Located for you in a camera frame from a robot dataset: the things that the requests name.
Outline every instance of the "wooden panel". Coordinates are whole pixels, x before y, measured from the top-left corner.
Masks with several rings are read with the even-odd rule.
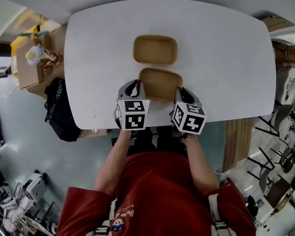
[[[251,140],[252,119],[228,120],[226,122],[223,171],[237,165],[248,156]]]

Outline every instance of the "brown paper tray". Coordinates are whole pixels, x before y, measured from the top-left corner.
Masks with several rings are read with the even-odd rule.
[[[160,35],[141,35],[134,40],[133,58],[143,64],[171,65],[177,58],[177,42]]]
[[[144,68],[139,74],[144,83],[146,98],[173,102],[176,88],[182,88],[182,77],[179,74],[155,69]]]

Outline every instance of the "white table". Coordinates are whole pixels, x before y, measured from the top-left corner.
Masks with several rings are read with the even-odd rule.
[[[89,8],[69,20],[64,66],[69,103],[81,129],[116,128],[118,89],[153,65],[132,56],[134,39],[165,35],[178,44],[174,65],[198,96],[207,121],[270,114],[275,64],[265,24],[217,5],[191,0],[126,0]],[[152,101],[147,126],[171,125],[171,103]]]

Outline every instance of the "black bag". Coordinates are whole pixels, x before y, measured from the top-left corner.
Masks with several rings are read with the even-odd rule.
[[[54,79],[45,89],[45,94],[47,94],[45,122],[51,125],[59,139],[67,142],[76,141],[81,130],[73,119],[65,81],[59,78]]]

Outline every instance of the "grey floor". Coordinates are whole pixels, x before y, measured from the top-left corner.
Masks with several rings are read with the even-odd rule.
[[[49,176],[44,198],[62,207],[67,188],[92,189],[96,174],[111,149],[111,138],[83,138],[73,143],[60,141],[44,122],[46,110],[39,96],[19,89],[12,76],[0,79],[0,120],[5,145],[0,148],[0,170],[13,188],[35,169]],[[224,156],[224,122],[207,123],[199,140],[215,171]]]

